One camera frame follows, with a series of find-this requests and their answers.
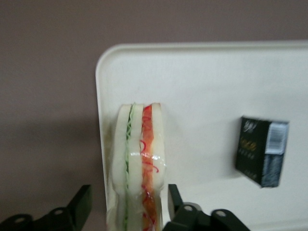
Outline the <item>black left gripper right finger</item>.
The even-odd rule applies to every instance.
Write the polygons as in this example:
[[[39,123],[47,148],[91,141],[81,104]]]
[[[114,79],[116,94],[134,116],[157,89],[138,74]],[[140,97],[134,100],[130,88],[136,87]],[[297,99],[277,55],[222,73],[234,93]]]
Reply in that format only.
[[[184,202],[176,184],[168,185],[168,212],[170,221],[164,231],[248,231],[231,211],[217,209],[210,215],[196,203]]]

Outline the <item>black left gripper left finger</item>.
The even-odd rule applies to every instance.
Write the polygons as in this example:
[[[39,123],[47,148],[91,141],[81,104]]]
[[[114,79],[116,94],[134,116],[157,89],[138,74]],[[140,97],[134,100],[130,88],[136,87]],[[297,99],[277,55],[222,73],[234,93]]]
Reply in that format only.
[[[51,210],[39,219],[16,214],[0,223],[2,231],[80,231],[92,209],[92,187],[83,185],[67,206]]]

